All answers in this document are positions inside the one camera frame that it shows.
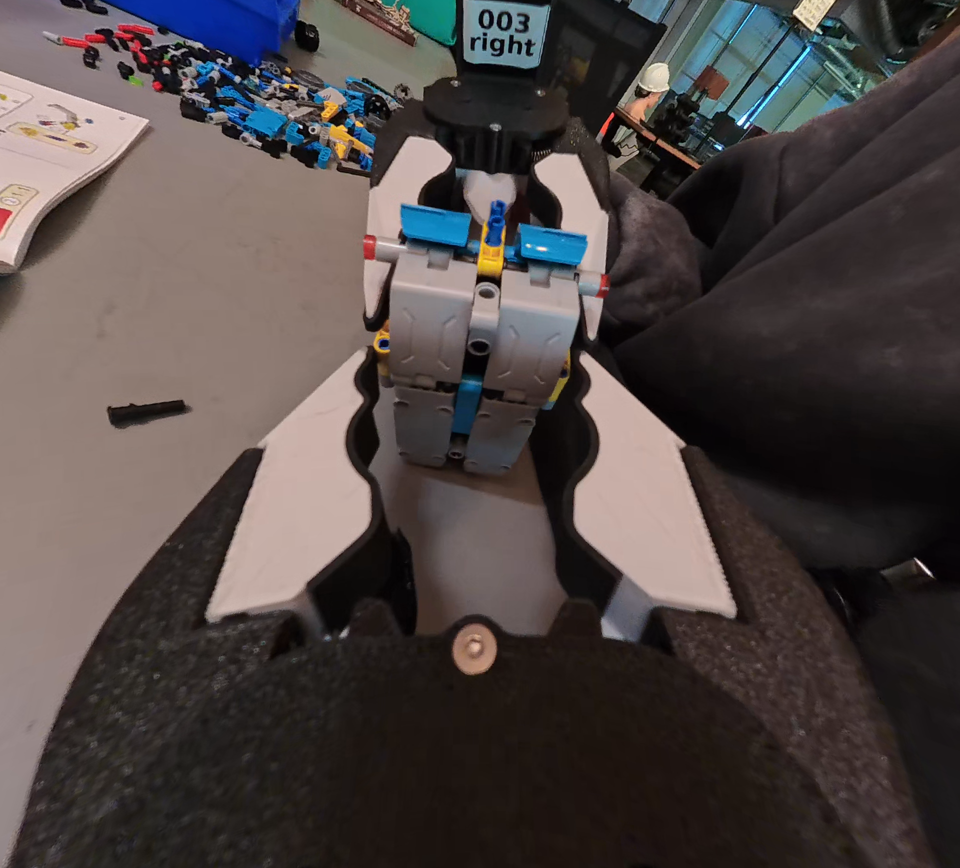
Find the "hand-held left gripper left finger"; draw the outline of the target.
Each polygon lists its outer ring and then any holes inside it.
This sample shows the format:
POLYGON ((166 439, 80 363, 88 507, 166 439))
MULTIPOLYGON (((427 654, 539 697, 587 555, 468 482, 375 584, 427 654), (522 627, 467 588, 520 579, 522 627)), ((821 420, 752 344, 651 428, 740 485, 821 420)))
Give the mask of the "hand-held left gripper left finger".
POLYGON ((392 536, 370 472, 378 393, 374 350, 359 349, 259 443, 208 622, 283 611, 349 622, 380 594, 392 536))

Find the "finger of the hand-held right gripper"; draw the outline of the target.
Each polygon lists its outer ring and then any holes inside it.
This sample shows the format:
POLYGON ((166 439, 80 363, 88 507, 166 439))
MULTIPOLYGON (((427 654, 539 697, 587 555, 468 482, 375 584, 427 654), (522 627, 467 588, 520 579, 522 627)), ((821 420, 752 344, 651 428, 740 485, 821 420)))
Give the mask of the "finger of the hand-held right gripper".
MULTIPOLYGON (((447 172, 452 161, 452 155, 436 140, 406 137, 385 173, 378 175, 378 180, 369 180, 365 234, 398 241, 402 204, 418 203, 424 187, 447 172)), ((368 327, 380 314, 392 268, 388 262, 364 259, 364 314, 368 327)))
POLYGON ((580 268, 607 274, 609 214, 578 154, 548 154, 530 172, 530 209, 542 226, 584 235, 580 268))

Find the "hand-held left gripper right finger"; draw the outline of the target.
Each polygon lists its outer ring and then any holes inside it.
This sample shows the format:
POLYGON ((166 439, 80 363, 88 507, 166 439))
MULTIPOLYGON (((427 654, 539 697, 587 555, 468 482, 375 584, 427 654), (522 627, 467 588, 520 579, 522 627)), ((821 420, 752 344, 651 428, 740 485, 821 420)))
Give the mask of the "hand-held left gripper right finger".
POLYGON ((612 586, 595 601, 602 634, 638 642, 656 609, 734 620, 738 607, 694 492, 685 443, 611 373, 580 352, 582 392, 562 401, 585 418, 588 448, 573 481, 577 548, 612 586))

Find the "blue brick toy car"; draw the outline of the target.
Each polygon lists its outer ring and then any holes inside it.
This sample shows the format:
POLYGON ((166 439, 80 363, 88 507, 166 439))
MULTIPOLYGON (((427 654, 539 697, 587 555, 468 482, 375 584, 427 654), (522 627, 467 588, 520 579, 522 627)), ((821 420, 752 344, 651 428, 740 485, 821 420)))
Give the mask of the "blue brick toy car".
POLYGON ((573 229, 519 222, 495 198, 469 211, 401 202, 391 228, 363 240, 366 295, 386 295, 374 338, 392 387, 399 455, 470 474, 510 471, 537 418, 594 338, 610 283, 602 209, 573 229))

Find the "black brick axle pin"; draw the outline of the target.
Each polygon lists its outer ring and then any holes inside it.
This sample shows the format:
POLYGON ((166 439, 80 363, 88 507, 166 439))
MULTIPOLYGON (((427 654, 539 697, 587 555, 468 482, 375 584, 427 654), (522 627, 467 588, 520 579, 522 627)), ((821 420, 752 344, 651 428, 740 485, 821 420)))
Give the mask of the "black brick axle pin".
POLYGON ((107 406, 105 411, 112 427, 126 429, 185 415, 191 411, 191 407, 182 398, 177 398, 140 404, 111 405, 107 406))

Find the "person's right forearm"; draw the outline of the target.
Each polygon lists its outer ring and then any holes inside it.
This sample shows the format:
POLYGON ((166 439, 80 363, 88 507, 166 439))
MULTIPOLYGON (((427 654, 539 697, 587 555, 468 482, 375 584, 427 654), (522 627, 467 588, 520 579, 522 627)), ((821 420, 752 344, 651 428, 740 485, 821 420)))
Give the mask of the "person's right forearm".
POLYGON ((608 191, 610 288, 599 337, 612 348, 701 298, 704 248, 673 205, 618 172, 608 191))

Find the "grey desk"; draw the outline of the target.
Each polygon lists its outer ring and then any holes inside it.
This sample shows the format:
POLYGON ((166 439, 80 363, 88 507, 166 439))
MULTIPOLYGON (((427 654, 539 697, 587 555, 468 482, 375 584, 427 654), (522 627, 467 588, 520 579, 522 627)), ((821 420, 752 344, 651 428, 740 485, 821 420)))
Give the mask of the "grey desk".
POLYGON ((238 454, 366 342, 362 178, 323 174, 84 68, 2 0, 2 70, 147 118, 2 277, 2 862, 66 689, 108 614, 238 454), (108 406, 183 399, 127 428, 108 406))

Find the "brown model on base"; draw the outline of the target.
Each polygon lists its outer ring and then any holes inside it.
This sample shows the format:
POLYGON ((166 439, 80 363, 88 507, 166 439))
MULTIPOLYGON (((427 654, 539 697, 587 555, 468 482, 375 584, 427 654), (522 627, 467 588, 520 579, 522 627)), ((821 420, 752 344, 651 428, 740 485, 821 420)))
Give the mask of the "brown model on base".
POLYGON ((342 7, 378 27, 405 45, 415 47, 418 35, 413 29, 410 9, 402 0, 390 5, 382 0, 341 0, 342 7))

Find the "pile of small brick parts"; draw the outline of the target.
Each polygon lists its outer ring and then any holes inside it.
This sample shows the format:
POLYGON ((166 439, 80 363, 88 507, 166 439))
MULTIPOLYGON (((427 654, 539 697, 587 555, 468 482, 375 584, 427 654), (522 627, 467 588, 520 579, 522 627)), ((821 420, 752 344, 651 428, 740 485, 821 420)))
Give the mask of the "pile of small brick parts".
POLYGON ((189 39, 162 42, 147 26, 69 36, 43 32, 51 44, 78 49, 96 69, 107 48, 123 54, 121 78, 178 97, 183 118, 218 128, 234 142, 273 158, 289 156, 309 169, 368 178, 377 136, 412 96, 403 83, 393 91, 366 77, 327 83, 280 55, 258 65, 189 39))

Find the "open instruction booklet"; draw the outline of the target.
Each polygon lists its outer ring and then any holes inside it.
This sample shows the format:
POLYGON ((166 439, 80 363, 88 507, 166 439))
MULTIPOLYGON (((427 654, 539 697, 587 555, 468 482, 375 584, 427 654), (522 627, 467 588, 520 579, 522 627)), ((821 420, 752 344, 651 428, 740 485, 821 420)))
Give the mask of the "open instruction booklet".
POLYGON ((118 163, 149 121, 1 73, 1 274, 55 207, 118 163))

